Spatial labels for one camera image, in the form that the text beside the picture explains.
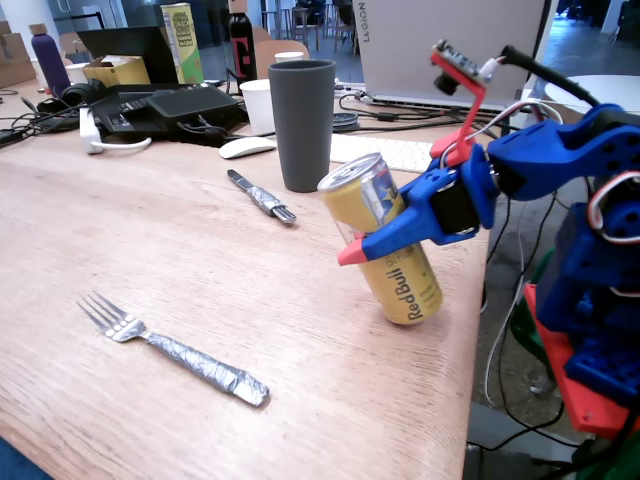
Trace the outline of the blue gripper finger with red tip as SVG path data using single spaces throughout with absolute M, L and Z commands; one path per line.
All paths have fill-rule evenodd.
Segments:
M 381 259 L 424 240 L 440 244 L 443 231 L 428 198 L 411 193 L 408 199 L 407 209 L 388 225 L 347 245 L 337 256 L 338 264 L 357 265 Z
M 406 206 L 418 205 L 428 201 L 441 186 L 440 172 L 424 172 L 408 184 L 400 188 Z

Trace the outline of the blue gripper body black servo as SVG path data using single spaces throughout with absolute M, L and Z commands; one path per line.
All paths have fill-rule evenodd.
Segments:
M 431 197 L 430 204 L 440 228 L 452 241 L 461 241 L 475 235 L 481 228 L 490 230 L 494 225 L 498 198 L 495 172 L 485 150 L 475 145 L 468 161 L 434 171 L 446 182 Z

